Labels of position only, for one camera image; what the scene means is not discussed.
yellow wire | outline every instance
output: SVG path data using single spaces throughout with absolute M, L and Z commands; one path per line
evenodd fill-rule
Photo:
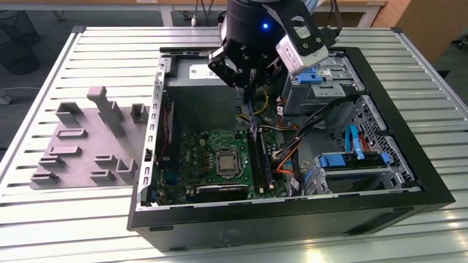
M 260 109 L 260 111 L 256 111 L 253 113 L 255 115 L 260 114 L 268 107 L 268 98 L 269 98 L 269 96 L 267 95 L 267 92 L 265 92 L 264 88 L 261 88 L 261 91 L 263 91 L 263 93 L 265 95 L 265 103 L 263 104 L 263 108 Z M 236 116 L 241 116 L 241 117 L 249 118 L 248 114 L 236 114 Z
M 260 111 L 256 111 L 256 112 L 253 113 L 255 115 L 260 114 L 260 113 L 267 109 L 267 107 L 268 107 L 268 95 L 267 95 L 267 91 L 265 91 L 264 88 L 261 88 L 261 91 L 263 91 L 263 93 L 264 93 L 264 95 L 265 95 L 265 104 L 263 104 L 263 108 L 260 109 Z

metal table surface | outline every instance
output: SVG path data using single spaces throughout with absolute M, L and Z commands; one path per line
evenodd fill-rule
M 405 36 L 387 28 L 347 28 L 339 45 L 361 48 L 452 190 L 457 202 L 443 210 L 373 235 L 163 254 L 125 229 L 129 187 L 29 189 L 59 103 L 95 107 L 88 86 L 105 85 L 120 107 L 149 105 L 159 48 L 216 43 L 212 28 L 88 27 L 71 34 L 0 163 L 0 261 L 467 262 L 467 107 Z

motherboard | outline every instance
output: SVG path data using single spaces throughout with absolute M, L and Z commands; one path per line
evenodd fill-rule
M 248 130 L 181 133 L 179 166 L 160 172 L 161 203 L 285 197 L 285 177 L 276 174 L 269 161 L 277 150 L 273 130 L 263 130 L 260 139 L 264 162 L 253 157 L 257 144 L 249 143 Z

cpu socket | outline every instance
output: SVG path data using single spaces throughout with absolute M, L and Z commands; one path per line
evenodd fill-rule
M 216 150 L 216 174 L 224 179 L 231 179 L 239 174 L 236 148 L 221 148 Z

ram slot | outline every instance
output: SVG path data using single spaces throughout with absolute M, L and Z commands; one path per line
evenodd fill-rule
M 251 156 L 251 167 L 252 167 L 252 178 L 253 178 L 253 189 L 257 193 L 265 191 L 264 171 L 260 164 L 260 151 L 259 144 L 255 141 L 252 132 L 247 132 L 248 142 L 248 155 Z
M 267 190 L 271 190 L 275 188 L 273 186 L 273 175 L 271 173 L 271 165 L 269 165 L 269 157 L 268 157 L 268 150 L 267 150 L 267 143 L 265 143 L 265 139 L 263 137 L 263 132 L 259 132 L 257 137 L 260 137 L 260 164 L 261 164 L 261 168 L 263 168 L 263 180 L 265 182 L 265 187 Z

